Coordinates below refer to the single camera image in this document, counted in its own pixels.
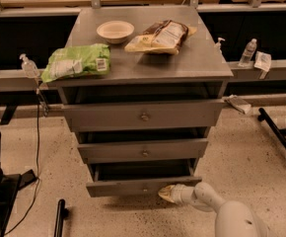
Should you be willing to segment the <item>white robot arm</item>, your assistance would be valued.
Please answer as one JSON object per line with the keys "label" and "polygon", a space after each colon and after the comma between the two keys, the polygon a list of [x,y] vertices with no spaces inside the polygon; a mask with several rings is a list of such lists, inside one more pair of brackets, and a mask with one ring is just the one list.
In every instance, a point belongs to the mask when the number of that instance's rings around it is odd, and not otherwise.
{"label": "white robot arm", "polygon": [[215,237],[274,237],[270,228],[248,206],[236,200],[223,199],[207,183],[200,182],[194,187],[169,185],[161,188],[158,195],[171,203],[214,211]]}

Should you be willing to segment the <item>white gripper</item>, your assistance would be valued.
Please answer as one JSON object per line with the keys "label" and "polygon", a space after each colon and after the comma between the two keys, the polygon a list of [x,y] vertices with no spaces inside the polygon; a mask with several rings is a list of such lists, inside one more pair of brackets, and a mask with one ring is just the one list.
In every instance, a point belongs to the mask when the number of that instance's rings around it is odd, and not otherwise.
{"label": "white gripper", "polygon": [[193,204],[196,201],[194,187],[182,184],[165,186],[159,190],[158,195],[160,198],[176,204]]}

